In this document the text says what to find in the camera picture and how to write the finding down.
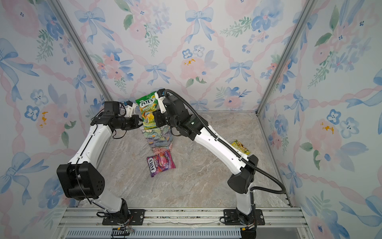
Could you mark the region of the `purple Fox's candy bag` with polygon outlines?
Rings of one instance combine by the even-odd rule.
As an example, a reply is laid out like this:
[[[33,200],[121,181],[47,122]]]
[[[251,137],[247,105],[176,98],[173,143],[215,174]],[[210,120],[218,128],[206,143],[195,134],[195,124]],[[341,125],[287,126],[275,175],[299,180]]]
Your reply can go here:
[[[165,150],[154,156],[147,157],[147,163],[151,177],[154,177],[155,175],[169,169],[176,168],[169,150]]]

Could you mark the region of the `yellow snack packet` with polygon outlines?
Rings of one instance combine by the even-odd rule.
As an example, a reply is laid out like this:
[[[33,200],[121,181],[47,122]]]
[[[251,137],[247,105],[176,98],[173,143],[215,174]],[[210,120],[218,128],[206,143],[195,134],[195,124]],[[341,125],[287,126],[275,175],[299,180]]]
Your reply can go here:
[[[240,152],[243,153],[243,154],[246,154],[246,155],[250,155],[250,154],[251,154],[250,150],[247,149],[247,148],[243,145],[243,143],[241,143],[241,142],[238,141],[238,140],[235,140],[234,142],[232,142],[231,145],[232,145],[235,149],[237,149],[238,151],[240,151]]]

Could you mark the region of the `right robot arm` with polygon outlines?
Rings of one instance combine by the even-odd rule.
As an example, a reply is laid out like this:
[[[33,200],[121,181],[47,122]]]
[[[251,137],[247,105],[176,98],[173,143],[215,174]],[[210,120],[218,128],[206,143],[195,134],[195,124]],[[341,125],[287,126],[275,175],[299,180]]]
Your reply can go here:
[[[179,95],[158,91],[155,93],[159,108],[153,113],[157,126],[168,125],[179,135],[202,145],[220,159],[231,171],[228,186],[236,193],[236,213],[238,221],[246,226],[255,224],[255,206],[251,201],[250,188],[253,186],[255,170],[248,164],[256,165],[258,159],[235,149],[195,111],[192,114],[186,107],[190,105]]]

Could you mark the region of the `green Fox's candy bag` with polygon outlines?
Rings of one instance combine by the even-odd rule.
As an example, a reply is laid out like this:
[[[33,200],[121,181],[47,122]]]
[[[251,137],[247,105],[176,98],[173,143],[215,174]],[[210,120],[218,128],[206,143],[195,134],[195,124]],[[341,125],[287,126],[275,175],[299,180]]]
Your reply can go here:
[[[139,106],[141,112],[145,130],[156,128],[153,113],[158,108],[158,100],[156,99],[155,93],[156,92],[152,92],[136,100],[136,103]]]

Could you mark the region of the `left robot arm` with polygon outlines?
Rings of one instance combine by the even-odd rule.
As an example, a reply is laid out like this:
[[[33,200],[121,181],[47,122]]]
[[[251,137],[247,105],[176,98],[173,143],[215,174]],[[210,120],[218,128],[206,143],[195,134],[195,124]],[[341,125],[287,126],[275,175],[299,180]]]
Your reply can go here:
[[[124,131],[141,127],[138,115],[97,116],[90,126],[85,141],[75,156],[57,168],[57,176],[66,197],[78,201],[88,200],[101,209],[99,217],[124,224],[130,220],[130,212],[124,199],[106,189],[105,179],[96,166],[107,141],[116,129]]]

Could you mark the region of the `floral paper bag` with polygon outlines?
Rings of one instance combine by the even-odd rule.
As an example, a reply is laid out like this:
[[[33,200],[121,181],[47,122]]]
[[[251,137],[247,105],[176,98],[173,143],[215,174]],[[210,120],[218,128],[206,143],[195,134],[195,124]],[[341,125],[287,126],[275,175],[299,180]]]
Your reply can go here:
[[[166,150],[172,150],[173,135],[171,133],[170,126],[165,125],[152,129],[143,129],[141,132],[146,138],[154,154],[159,154],[165,152]]]

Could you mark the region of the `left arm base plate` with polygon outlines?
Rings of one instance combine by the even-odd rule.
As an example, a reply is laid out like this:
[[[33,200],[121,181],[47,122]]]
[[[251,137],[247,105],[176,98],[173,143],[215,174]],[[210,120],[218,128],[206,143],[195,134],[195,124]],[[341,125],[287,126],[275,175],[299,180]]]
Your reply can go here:
[[[129,209],[124,215],[121,213],[113,213],[111,216],[103,216],[103,226],[142,226],[144,217],[144,209]]]

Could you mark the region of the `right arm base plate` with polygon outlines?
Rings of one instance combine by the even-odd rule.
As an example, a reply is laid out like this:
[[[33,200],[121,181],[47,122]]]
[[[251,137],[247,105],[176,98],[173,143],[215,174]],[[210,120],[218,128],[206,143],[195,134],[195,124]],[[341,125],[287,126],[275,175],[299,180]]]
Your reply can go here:
[[[260,209],[255,209],[249,215],[245,215],[237,209],[224,209],[221,222],[234,226],[265,225],[263,212]]]

